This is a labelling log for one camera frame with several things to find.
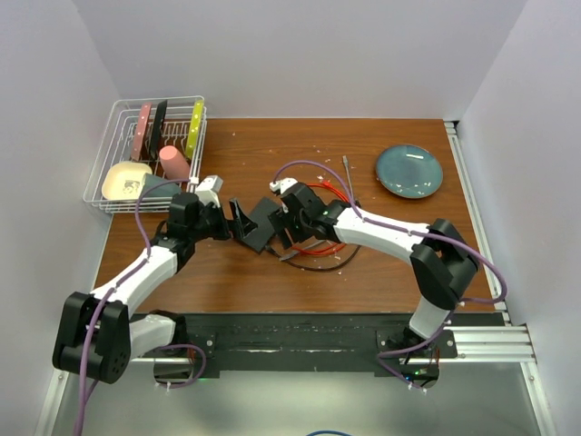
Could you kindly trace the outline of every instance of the robotic arm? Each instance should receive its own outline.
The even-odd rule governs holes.
[[[90,294],[75,292],[64,304],[54,346],[53,365],[79,373],[87,324],[98,303],[111,290],[92,338],[87,376],[102,382],[116,382],[127,363],[158,347],[189,342],[183,315],[156,311],[137,322],[130,322],[143,300],[163,281],[174,276],[189,261],[195,244],[206,238],[243,241],[258,224],[247,218],[238,202],[230,200],[232,219],[224,216],[218,192],[222,180],[211,176],[195,193],[172,198],[166,231],[162,226],[151,240],[151,250],[143,253],[123,272]],[[348,203],[334,200],[325,204],[307,185],[294,179],[271,183],[282,206],[261,219],[270,223],[283,246],[311,237],[337,243],[368,246],[410,264],[416,274],[422,297],[413,314],[406,343],[429,338],[459,303],[478,270],[478,261],[447,243],[424,240],[363,222]],[[433,224],[401,223],[361,211],[364,216],[396,223],[409,229],[434,232],[462,241],[454,226],[445,220]],[[135,274],[129,272],[146,260]]]

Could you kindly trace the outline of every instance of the pink cup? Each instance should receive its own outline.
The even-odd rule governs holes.
[[[190,178],[190,165],[188,165],[183,155],[174,146],[168,145],[160,150],[160,162],[162,163],[166,178]]]

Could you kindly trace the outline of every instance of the tabletop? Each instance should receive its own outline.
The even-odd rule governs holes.
[[[441,163],[444,180],[433,195],[410,200],[389,193],[378,181],[375,162],[395,144],[415,144]],[[215,119],[208,121],[201,178],[218,174],[224,181],[223,203],[236,197],[249,213],[271,196],[269,182],[289,161],[309,159],[326,164],[342,176],[342,156],[350,163],[353,191],[372,213],[413,223],[437,218],[453,222],[467,243],[477,247],[454,156],[441,120],[389,119]],[[319,177],[339,184],[321,169],[289,168],[285,176],[304,183]],[[150,235],[164,213],[144,213]],[[113,218],[97,285],[111,280],[143,250],[143,240],[131,213]],[[342,262],[354,250],[348,246],[327,258],[297,257],[314,268]],[[486,276],[479,271],[466,296],[490,297]],[[348,265],[333,272],[309,272],[260,255],[234,241],[205,240],[183,269],[159,286],[139,312],[413,312],[419,290],[412,269],[384,253],[362,248]],[[464,310],[490,311],[468,304]]]

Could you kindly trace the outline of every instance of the blue cable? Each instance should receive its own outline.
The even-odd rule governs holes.
[[[348,433],[344,433],[343,431],[336,431],[336,430],[314,431],[313,433],[309,433],[307,436],[317,436],[318,434],[334,434],[335,436],[351,436]]]

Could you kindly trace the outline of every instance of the red wire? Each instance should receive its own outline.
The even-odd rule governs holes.
[[[311,188],[326,189],[327,191],[331,191],[332,193],[337,195],[339,197],[339,199],[342,200],[343,202],[345,202],[345,203],[349,202],[349,198],[347,198],[347,195],[342,193],[339,189],[335,188],[332,184],[330,184],[330,182],[328,180],[325,180],[322,183],[309,183],[308,186]],[[344,243],[332,243],[328,247],[325,247],[325,248],[322,248],[319,250],[305,250],[305,249],[297,247],[297,246],[292,247],[293,250],[296,250],[297,252],[299,252],[301,254],[306,254],[308,256],[329,256],[331,254],[334,254],[334,253],[342,250],[343,248],[345,248]]]

